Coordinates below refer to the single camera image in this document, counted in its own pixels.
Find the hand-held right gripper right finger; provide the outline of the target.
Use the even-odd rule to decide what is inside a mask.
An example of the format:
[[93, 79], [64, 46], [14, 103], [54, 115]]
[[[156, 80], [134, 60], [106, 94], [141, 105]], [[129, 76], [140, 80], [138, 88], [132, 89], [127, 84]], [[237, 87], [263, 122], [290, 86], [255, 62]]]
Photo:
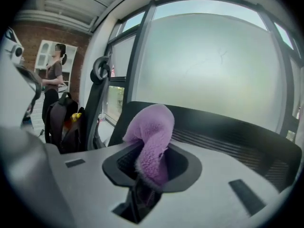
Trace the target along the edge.
[[150, 188], [150, 195], [149, 195], [149, 209], [152, 210], [157, 203], [160, 201], [162, 197], [162, 189], [160, 188]]

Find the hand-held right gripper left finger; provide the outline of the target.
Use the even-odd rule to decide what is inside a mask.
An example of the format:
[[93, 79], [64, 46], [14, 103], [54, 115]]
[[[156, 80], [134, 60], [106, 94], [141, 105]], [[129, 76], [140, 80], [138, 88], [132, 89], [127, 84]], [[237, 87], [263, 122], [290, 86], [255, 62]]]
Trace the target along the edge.
[[131, 209], [135, 223], [140, 223], [149, 213], [149, 187], [141, 180], [136, 179], [131, 188]]

